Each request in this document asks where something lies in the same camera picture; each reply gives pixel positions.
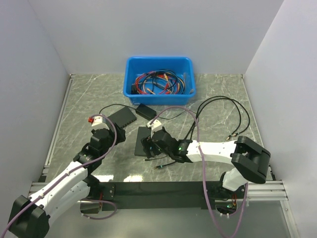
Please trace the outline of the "blue plastic bin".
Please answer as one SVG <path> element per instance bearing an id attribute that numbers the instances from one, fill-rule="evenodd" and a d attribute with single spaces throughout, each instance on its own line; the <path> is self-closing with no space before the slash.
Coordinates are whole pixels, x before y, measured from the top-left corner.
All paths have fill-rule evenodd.
<path id="1" fill-rule="evenodd" d="M 123 94 L 134 105 L 185 105 L 196 94 L 192 61 L 187 57 L 130 57 Z"/>

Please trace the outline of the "black power adapter brick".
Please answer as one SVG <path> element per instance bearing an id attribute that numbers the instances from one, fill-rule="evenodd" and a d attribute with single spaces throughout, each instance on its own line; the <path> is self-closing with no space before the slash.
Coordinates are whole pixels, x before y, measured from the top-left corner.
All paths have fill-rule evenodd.
<path id="1" fill-rule="evenodd" d="M 136 109 L 135 109 L 136 114 L 139 116 L 143 117 L 146 120 L 152 120 L 157 116 L 157 112 L 153 110 L 152 108 L 140 104 Z"/>

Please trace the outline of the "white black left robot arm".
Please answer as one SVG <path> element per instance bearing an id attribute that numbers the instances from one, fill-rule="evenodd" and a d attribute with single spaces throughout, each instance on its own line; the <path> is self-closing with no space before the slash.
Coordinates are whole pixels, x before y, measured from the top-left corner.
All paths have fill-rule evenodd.
<path id="1" fill-rule="evenodd" d="M 18 238 L 44 238 L 56 219 L 73 204 L 99 195 L 99 180 L 91 174 L 125 139 L 125 130 L 117 125 L 112 129 L 93 129 L 90 142 L 64 171 L 31 196 L 21 195 L 14 201 L 5 231 Z"/>

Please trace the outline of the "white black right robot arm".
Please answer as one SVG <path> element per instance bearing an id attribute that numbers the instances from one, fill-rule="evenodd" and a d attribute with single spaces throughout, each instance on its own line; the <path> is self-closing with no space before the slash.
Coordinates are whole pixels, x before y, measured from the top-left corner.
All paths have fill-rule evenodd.
<path id="1" fill-rule="evenodd" d="M 266 182 L 271 153 L 246 136 L 227 142 L 176 140 L 164 128 L 141 139 L 148 158 L 164 153 L 176 163 L 217 162 L 234 168 L 224 173 L 218 193 L 229 198 L 242 185 Z"/>

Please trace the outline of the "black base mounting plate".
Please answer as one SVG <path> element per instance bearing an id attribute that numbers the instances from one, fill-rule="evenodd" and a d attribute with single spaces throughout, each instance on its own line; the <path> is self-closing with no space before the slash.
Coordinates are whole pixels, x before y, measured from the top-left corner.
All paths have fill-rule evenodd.
<path id="1" fill-rule="evenodd" d="M 118 209 L 208 208 L 201 181 L 84 182 L 88 199 L 110 201 Z"/>

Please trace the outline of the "black patch cable teal plug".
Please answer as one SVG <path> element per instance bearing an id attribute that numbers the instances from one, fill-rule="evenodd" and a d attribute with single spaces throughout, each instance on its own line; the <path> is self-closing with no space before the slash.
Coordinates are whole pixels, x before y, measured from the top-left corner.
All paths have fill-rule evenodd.
<path id="1" fill-rule="evenodd" d="M 235 106 L 235 108 L 236 108 L 236 110 L 237 110 L 237 112 L 238 112 L 238 115 L 239 115 L 239 123 L 238 123 L 237 127 L 233 130 L 233 132 L 230 133 L 230 134 L 227 136 L 227 138 L 225 139 L 225 141 L 227 141 L 227 140 L 230 140 L 232 137 L 236 137 L 236 136 L 238 136 L 239 134 L 245 132 L 245 131 L 248 129 L 248 127 L 250 126 L 251 119 L 250 119 L 249 112 L 246 110 L 246 108 L 245 108 L 240 102 L 238 102 L 238 101 L 235 100 L 235 99 L 226 97 L 226 96 L 213 96 L 213 97 L 207 98 L 205 101 L 203 101 L 203 102 L 199 105 L 199 107 L 198 107 L 198 109 L 197 109 L 197 112 L 196 112 L 196 118 L 199 119 L 199 115 L 202 113 L 203 109 L 204 109 L 208 104 L 210 104 L 210 103 L 212 103 L 212 102 L 214 102 L 214 101 L 219 101 L 219 100 L 229 100 L 229 101 L 231 101 L 231 102 L 233 103 L 233 105 Z M 247 119 L 248 119 L 248 124 L 247 124 L 246 127 L 245 127 L 243 130 L 241 130 L 241 131 L 239 131 L 239 128 L 241 127 L 241 123 L 242 123 L 242 113 L 241 113 L 239 107 L 241 107 L 241 108 L 244 110 L 244 112 L 246 113 Z M 185 139 L 187 138 L 187 136 L 188 136 L 190 133 L 191 133 L 190 138 L 192 138 L 193 133 L 194 133 L 194 127 L 195 127 L 195 125 L 196 125 L 196 124 L 193 124 L 193 125 L 191 126 L 190 130 L 188 131 L 188 133 L 187 133 L 186 136 L 185 136 Z M 218 128 L 217 125 L 218 125 L 218 123 L 216 123 L 216 124 L 213 125 L 213 126 L 209 126 L 209 127 L 208 127 L 208 130 L 209 130 L 210 132 L 212 132 L 213 129 L 216 128 L 216 132 L 220 132 L 220 129 Z M 164 167 L 171 166 L 171 165 L 173 165 L 173 164 L 175 164 L 175 163 L 176 163 L 176 162 L 174 161 L 174 162 L 171 162 L 171 163 L 168 163 L 168 164 L 165 164 L 165 165 L 155 166 L 154 169 L 162 169 L 162 168 L 164 168 Z"/>

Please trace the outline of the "black switch box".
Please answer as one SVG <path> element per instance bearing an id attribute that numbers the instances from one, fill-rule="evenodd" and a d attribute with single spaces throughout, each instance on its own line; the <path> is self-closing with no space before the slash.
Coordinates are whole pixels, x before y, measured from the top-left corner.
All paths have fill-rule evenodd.
<path id="1" fill-rule="evenodd" d="M 149 154 L 146 153 L 145 148 L 144 148 L 144 146 L 142 144 L 142 142 L 144 140 L 147 141 Z M 138 128 L 134 155 L 135 156 L 147 157 L 147 158 L 151 158 L 151 157 L 155 156 L 154 152 L 153 152 L 153 149 L 152 149 L 152 138 L 151 138 L 151 129 L 150 128 L 141 127 L 141 126 Z"/>

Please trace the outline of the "black network switch with ports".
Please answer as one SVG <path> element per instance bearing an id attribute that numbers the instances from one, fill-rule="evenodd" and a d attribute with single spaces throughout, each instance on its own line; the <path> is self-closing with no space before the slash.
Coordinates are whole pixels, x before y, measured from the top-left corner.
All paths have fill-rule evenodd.
<path id="1" fill-rule="evenodd" d="M 128 107 L 123 107 L 108 118 L 120 128 L 125 128 L 137 120 L 136 116 Z"/>

